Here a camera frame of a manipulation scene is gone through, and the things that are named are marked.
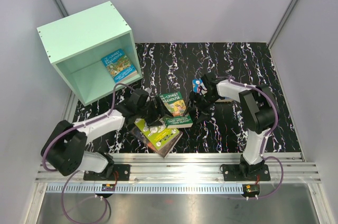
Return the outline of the green 104-storey treehouse book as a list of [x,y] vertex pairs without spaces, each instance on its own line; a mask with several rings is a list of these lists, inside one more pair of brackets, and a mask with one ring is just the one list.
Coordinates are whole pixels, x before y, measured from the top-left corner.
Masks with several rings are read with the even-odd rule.
[[172,117],[164,118],[167,128],[190,128],[193,121],[189,114],[185,114],[186,105],[180,92],[159,95]]

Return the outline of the lime green paperback book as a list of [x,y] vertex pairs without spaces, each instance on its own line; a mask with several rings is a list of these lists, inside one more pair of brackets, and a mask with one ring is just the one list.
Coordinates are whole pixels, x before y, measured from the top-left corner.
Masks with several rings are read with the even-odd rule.
[[148,126],[144,119],[136,119],[135,127],[130,132],[146,145],[152,144],[157,151],[180,134],[178,129],[167,128],[164,124]]

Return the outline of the blue 26-storey treehouse book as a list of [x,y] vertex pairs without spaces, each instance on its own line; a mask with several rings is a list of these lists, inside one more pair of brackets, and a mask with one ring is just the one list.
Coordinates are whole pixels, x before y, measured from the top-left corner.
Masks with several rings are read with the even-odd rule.
[[115,83],[124,82],[137,75],[135,66],[122,49],[118,49],[101,59]]

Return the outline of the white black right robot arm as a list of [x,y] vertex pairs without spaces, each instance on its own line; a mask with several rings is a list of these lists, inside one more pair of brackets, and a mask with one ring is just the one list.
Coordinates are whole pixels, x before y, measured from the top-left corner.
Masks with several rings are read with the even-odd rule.
[[226,181],[255,181],[270,179],[264,151],[269,135],[277,127],[279,108],[267,84],[247,85],[233,77],[218,77],[206,73],[201,77],[204,85],[199,92],[191,91],[186,114],[198,113],[195,123],[211,119],[211,108],[221,98],[229,98],[241,106],[248,139],[238,164],[223,164],[221,171]]

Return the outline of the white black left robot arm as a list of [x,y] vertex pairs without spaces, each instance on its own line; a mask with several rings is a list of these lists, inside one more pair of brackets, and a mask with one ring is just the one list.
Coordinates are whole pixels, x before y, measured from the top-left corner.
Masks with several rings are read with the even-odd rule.
[[137,119],[157,126],[171,115],[160,96],[150,97],[144,89],[132,90],[129,98],[113,103],[99,116],[81,123],[58,122],[41,150],[43,167],[63,176],[85,171],[96,180],[109,180],[116,173],[113,158],[108,153],[89,152],[86,146],[109,132],[132,127]]

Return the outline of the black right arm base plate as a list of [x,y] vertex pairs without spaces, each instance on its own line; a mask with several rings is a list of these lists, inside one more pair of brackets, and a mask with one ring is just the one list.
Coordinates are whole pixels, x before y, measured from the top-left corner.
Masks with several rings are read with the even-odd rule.
[[223,174],[224,181],[270,181],[270,172],[268,165],[254,165],[254,167],[246,167],[240,164],[222,164],[220,170]]

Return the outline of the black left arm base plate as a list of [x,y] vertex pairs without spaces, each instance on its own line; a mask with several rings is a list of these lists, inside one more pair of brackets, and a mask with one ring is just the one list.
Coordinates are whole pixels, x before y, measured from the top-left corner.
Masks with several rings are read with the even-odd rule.
[[93,171],[85,171],[84,181],[128,181],[130,177],[130,168],[128,164],[114,164],[108,170],[102,173],[95,173]]

